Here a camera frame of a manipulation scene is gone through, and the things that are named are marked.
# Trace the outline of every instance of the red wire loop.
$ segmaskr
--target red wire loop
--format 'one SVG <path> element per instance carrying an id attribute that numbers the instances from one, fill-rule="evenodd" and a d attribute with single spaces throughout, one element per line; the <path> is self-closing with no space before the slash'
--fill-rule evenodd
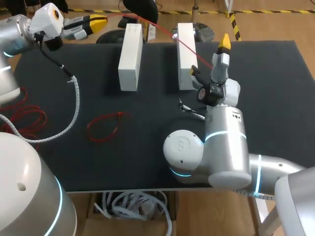
<path id="1" fill-rule="evenodd" d="M 47 115 L 44 111 L 40 109 L 39 106 L 35 105 L 23 106 L 23 104 L 26 102 L 28 98 L 28 93 L 25 88 L 21 88 L 21 91 L 24 93 L 24 98 L 21 101 L 17 102 L 16 104 L 0 108 L 0 112 L 12 110 L 13 115 L 10 118 L 10 121 L 12 123 L 16 123 L 17 121 L 22 120 L 23 118 L 25 118 L 25 116 L 28 116 L 30 114 L 39 114 L 39 117 L 36 119 L 35 122 L 18 129 L 19 133 L 23 137 L 37 139 L 37 136 L 34 133 L 38 132 L 46 125 Z M 3 124 L 0 127 L 0 130 L 6 133 L 13 134 L 13 131 L 11 130 L 8 124 Z"/>
<path id="2" fill-rule="evenodd" d="M 108 140 L 110 140 L 111 138 L 113 138 L 115 136 L 115 134 L 117 133 L 118 131 L 118 126 L 120 124 L 120 121 L 121 121 L 121 118 L 123 115 L 126 115 L 127 113 L 125 112 L 117 112 L 117 113 L 112 113 L 112 114 L 107 114 L 107 115 L 101 115 L 95 119 L 93 119 L 88 125 L 87 125 L 87 134 L 88 134 L 88 138 L 89 140 L 93 141 L 93 142 L 106 142 Z M 106 136 L 105 138 L 102 138 L 102 139 L 96 139 L 96 138 L 93 138 L 91 136 L 91 127 L 98 121 L 100 120 L 104 120 L 104 119 L 108 119 L 108 118 L 111 118 L 111 117 L 117 117 L 117 121 L 118 121 L 118 125 L 116 126 L 116 128 L 114 129 L 114 131 L 112 133 L 110 133 L 108 136 Z"/>

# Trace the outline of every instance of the black fabric surface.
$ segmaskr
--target black fabric surface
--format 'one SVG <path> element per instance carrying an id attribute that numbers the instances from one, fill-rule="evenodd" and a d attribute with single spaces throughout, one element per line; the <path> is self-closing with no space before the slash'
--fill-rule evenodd
<path id="1" fill-rule="evenodd" d="M 197 43 L 211 61 L 217 44 Z M 200 107 L 195 91 L 179 91 L 175 44 L 144 44 L 137 92 L 122 92 L 121 45 L 64 45 L 50 53 L 78 78 L 81 106 L 64 136 L 41 144 L 39 153 L 66 191 L 199 187 L 172 176 L 162 145 L 169 133 L 187 129 L 204 140 L 204 124 L 178 109 L 179 98 Z M 245 120 L 249 151 L 315 166 L 315 83 L 294 42 L 232 43 L 230 78 L 241 85 L 238 108 Z M 204 73 L 210 69 L 200 61 Z M 38 50 L 22 55 L 16 71 L 28 104 L 47 113 L 45 138 L 62 131 L 75 108 L 72 83 Z M 108 142 L 88 140 L 87 124 L 102 114 L 128 112 Z"/>

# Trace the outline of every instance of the coiled white cable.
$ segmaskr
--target coiled white cable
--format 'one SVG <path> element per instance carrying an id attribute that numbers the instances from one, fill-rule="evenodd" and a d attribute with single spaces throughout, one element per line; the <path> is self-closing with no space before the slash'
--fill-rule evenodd
<path id="1" fill-rule="evenodd" d="M 161 191 L 158 191 L 158 192 L 163 195 L 165 199 L 165 203 L 163 203 L 158 198 L 144 192 L 126 191 L 126 192 L 121 193 L 119 196 L 117 196 L 113 200 L 111 204 L 114 215 L 111 215 L 107 210 L 107 208 L 110 205 L 113 192 L 109 192 L 108 197 L 106 197 L 107 192 L 103 193 L 102 208 L 97 203 L 94 203 L 94 206 L 104 216 L 106 216 L 109 219 L 110 218 L 129 218 L 129 219 L 148 220 L 149 216 L 147 214 L 140 215 L 136 213 L 135 211 L 138 210 L 138 208 L 141 207 L 141 205 L 146 201 L 151 201 L 152 203 L 159 204 L 163 208 L 163 211 L 161 211 L 160 214 L 165 212 L 166 221 L 168 225 L 166 236 L 170 236 L 172 233 L 172 221 L 171 221 L 171 217 L 168 212 L 168 209 L 167 209 L 167 197 L 163 192 Z"/>
<path id="2" fill-rule="evenodd" d="M 73 83 L 74 87 L 75 87 L 75 97 L 76 97 L 76 102 L 75 102 L 75 111 L 74 111 L 74 116 L 72 118 L 72 121 L 70 122 L 70 124 L 68 125 L 68 127 L 66 129 L 64 129 L 63 131 L 61 131 L 60 133 L 46 138 L 46 139 L 40 139 L 40 140 L 31 140 L 31 139 L 26 139 L 24 138 L 19 131 L 15 128 L 14 124 L 4 115 L 0 114 L 0 119 L 2 119 L 5 123 L 7 123 L 10 128 L 12 129 L 13 133 L 20 137 L 21 139 L 23 139 L 24 141 L 31 143 L 31 144 L 38 144 L 38 143 L 44 143 L 44 142 L 48 142 L 50 140 L 56 139 L 62 135 L 64 135 L 66 132 L 69 131 L 69 129 L 71 129 L 71 127 L 74 125 L 75 121 L 78 118 L 78 114 L 79 114 L 79 107 L 80 107 L 80 91 L 79 91 L 79 85 L 78 85 L 78 81 L 77 78 L 73 75 L 71 76 L 71 80 L 68 81 L 68 83 Z"/>

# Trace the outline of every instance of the white foam block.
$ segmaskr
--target white foam block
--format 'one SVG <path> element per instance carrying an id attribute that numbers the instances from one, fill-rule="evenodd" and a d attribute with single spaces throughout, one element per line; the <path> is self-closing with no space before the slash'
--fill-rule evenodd
<path id="1" fill-rule="evenodd" d="M 118 66 L 122 91 L 137 91 L 142 45 L 141 24 L 127 24 Z"/>
<path id="2" fill-rule="evenodd" d="M 178 23 L 178 38 L 196 52 L 192 23 Z M 192 65 L 198 68 L 197 57 L 185 45 L 177 41 L 178 81 L 180 90 L 195 90 L 190 77 Z"/>

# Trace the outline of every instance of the black circular base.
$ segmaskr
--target black circular base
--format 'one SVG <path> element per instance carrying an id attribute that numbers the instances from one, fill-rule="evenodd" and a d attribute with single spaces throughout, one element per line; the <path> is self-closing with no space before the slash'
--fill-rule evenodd
<path id="1" fill-rule="evenodd" d="M 123 43 L 125 36 L 124 29 L 111 30 L 102 34 L 96 41 L 96 43 Z"/>

